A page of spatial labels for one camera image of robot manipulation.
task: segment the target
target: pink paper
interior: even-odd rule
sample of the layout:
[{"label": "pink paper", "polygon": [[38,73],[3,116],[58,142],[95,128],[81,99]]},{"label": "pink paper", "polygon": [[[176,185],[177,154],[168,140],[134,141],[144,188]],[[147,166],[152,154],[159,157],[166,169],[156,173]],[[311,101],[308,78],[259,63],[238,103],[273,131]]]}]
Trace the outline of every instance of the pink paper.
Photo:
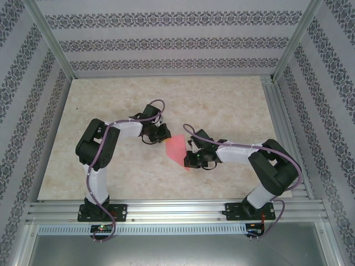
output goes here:
[{"label": "pink paper", "polygon": [[190,170],[184,166],[184,158],[186,157],[186,142],[184,135],[176,135],[170,139],[165,140],[166,155],[184,167],[186,170]]}]

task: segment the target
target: patterned wallpaper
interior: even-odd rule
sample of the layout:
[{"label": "patterned wallpaper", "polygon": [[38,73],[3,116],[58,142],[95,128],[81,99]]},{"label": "patterned wallpaper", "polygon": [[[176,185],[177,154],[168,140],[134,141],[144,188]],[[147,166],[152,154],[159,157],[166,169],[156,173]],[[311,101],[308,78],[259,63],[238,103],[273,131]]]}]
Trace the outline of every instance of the patterned wallpaper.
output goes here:
[{"label": "patterned wallpaper", "polygon": [[93,77],[271,74],[309,0],[37,3],[76,75]]},{"label": "patterned wallpaper", "polygon": [[312,189],[355,265],[355,8],[324,1],[278,81]]},{"label": "patterned wallpaper", "polygon": [[70,82],[20,0],[0,1],[0,265],[37,199]]}]

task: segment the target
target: wire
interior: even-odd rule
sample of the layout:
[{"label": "wire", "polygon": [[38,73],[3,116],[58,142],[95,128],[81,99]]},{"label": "wire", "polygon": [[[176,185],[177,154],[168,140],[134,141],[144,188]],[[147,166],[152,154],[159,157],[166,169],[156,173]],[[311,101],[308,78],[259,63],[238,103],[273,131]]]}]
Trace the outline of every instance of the wire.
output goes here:
[{"label": "wire", "polygon": [[159,116],[159,119],[156,122],[152,123],[152,124],[155,125],[156,123],[159,122],[160,119],[161,119],[161,115]]},{"label": "wire", "polygon": [[146,141],[143,139],[143,136],[142,136],[142,142],[143,142],[144,144],[147,144],[147,145],[153,145],[153,144],[156,144],[156,143],[157,143],[157,141],[155,141],[155,142],[146,142]]},{"label": "wire", "polygon": [[118,216],[115,212],[110,212],[112,215],[114,215],[114,216]]},{"label": "wire", "polygon": [[264,230],[265,229],[265,214],[263,212],[261,213],[261,224],[262,224],[261,230]]},{"label": "wire", "polygon": [[[287,156],[286,154],[283,154],[282,152],[279,152],[279,151],[276,151],[274,149],[269,149],[269,148],[266,148],[266,147],[262,147],[262,146],[254,146],[254,145],[247,145],[247,144],[238,144],[238,143],[233,143],[233,144],[226,144],[226,143],[220,143],[220,142],[216,142],[216,141],[212,141],[212,140],[209,140],[209,139],[205,139],[204,137],[200,137],[200,136],[197,136],[195,134],[195,129],[189,125],[189,124],[183,124],[182,127],[193,137],[197,138],[197,139],[200,139],[200,140],[203,140],[203,141],[206,141],[206,142],[209,142],[209,143],[212,143],[212,144],[215,144],[215,145],[220,145],[220,146],[234,146],[234,147],[242,147],[242,148],[247,148],[247,149],[258,149],[258,150],[264,150],[264,151],[268,151],[268,152],[272,152],[274,154],[277,154],[285,159],[287,159],[291,164],[293,164],[293,166],[296,168],[297,170],[297,173],[298,173],[298,180],[297,182],[285,189],[285,191],[289,191],[289,190],[292,190],[294,188],[296,188],[301,182],[302,182],[302,179],[303,179],[303,176],[302,176],[302,171],[300,169],[300,167],[298,166],[298,164],[296,163],[296,161],[294,159],[292,159],[291,157]],[[282,209],[281,209],[281,212],[280,212],[280,215],[277,217],[277,219],[275,220],[275,222],[269,227],[269,229],[260,237],[258,237],[257,235],[253,234],[253,233],[248,233],[252,236],[255,236],[255,237],[258,237],[258,238],[262,238],[266,235],[268,235],[275,227],[275,225],[277,224],[277,222],[281,219],[281,216],[283,215],[283,212],[285,211],[285,202],[281,199],[276,199],[277,196],[275,196],[274,198],[271,199],[271,201],[274,201],[274,202],[281,202],[282,203]]]},{"label": "wire", "polygon": [[90,183],[89,183],[91,171],[92,171],[92,169],[93,169],[95,163],[97,162],[97,160],[98,160],[98,158],[99,158],[99,156],[100,156],[100,153],[101,153],[101,151],[102,151],[102,149],[103,149],[103,146],[104,146],[105,140],[106,140],[106,138],[107,138],[107,134],[108,134],[108,132],[109,132],[109,129],[110,129],[112,126],[114,126],[115,124],[122,123],[122,122],[146,122],[146,121],[154,120],[154,119],[157,118],[158,116],[162,115],[162,113],[163,113],[164,110],[165,110],[165,102],[164,102],[163,100],[156,99],[156,100],[152,101],[152,102],[150,103],[150,105],[153,104],[153,103],[155,103],[155,102],[157,102],[157,101],[159,101],[159,102],[161,102],[161,103],[163,104],[163,108],[162,108],[161,112],[159,112],[159,113],[156,114],[155,116],[152,116],[152,117],[146,118],[146,119],[123,119],[123,120],[117,120],[117,121],[115,121],[115,122],[110,123],[110,124],[106,127],[106,130],[105,130],[104,136],[102,137],[102,140],[101,140],[101,143],[100,143],[98,152],[96,153],[93,162],[89,165],[88,173],[87,173],[87,188],[88,188],[89,194],[90,194],[91,197],[93,198],[93,200],[94,200],[94,202],[96,203],[96,205],[99,206],[99,208],[102,209],[102,210],[110,217],[110,219],[111,219],[111,221],[112,221],[112,223],[113,223],[113,229],[112,229],[111,234],[110,234],[109,236],[107,236],[106,238],[104,238],[104,239],[96,239],[96,238],[95,238],[96,231],[95,231],[95,232],[93,233],[93,240],[94,240],[94,242],[100,242],[100,243],[106,242],[106,241],[109,240],[109,239],[115,234],[115,232],[116,232],[116,220],[115,220],[115,218],[114,218],[114,217],[112,216],[112,214],[111,214],[107,209],[105,209],[104,206],[102,206],[101,203],[95,198],[94,193],[93,193],[93,191],[91,190],[91,188],[90,188]]},{"label": "wire", "polygon": [[213,167],[213,168],[206,168],[206,167],[204,167],[204,166],[201,166],[201,168],[202,168],[203,170],[206,170],[206,171],[213,170],[213,169],[216,168],[216,167],[217,167],[217,162],[215,162],[215,167]]}]

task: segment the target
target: black mounting plate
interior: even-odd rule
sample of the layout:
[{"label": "black mounting plate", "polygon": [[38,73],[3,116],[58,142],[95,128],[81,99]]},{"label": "black mounting plate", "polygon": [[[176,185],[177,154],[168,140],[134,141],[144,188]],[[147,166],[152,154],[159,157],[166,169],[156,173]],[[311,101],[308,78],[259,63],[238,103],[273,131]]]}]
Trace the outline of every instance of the black mounting plate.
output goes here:
[{"label": "black mounting plate", "polygon": [[271,202],[266,203],[261,209],[252,216],[248,216],[243,211],[243,203],[231,202],[225,204],[226,211],[222,212],[227,218],[227,221],[255,221],[261,220],[261,215],[265,215],[265,220],[275,220],[275,210]]},{"label": "black mounting plate", "polygon": [[[98,220],[94,217],[88,217],[84,214],[86,206],[85,204],[81,204],[79,207],[78,213],[78,222],[111,222],[111,218],[106,215],[104,219]],[[109,204],[107,209],[113,217],[115,218],[116,222],[125,222],[127,217],[127,204]]]}]

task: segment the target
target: beige work surface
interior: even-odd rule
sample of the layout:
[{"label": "beige work surface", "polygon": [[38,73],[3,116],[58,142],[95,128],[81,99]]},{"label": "beige work surface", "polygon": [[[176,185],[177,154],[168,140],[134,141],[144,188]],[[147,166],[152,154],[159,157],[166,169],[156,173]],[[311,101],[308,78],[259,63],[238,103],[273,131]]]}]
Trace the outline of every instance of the beige work surface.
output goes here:
[{"label": "beige work surface", "polygon": [[[165,101],[164,121],[173,135],[188,139],[182,125],[189,123],[215,140],[275,138],[257,76],[73,80],[38,199],[82,200],[87,188],[75,147],[91,119],[126,119],[154,99]],[[167,157],[164,143],[146,145],[138,137],[117,143],[107,177],[115,200],[244,198],[258,183],[252,167],[239,163],[187,171]]]}]

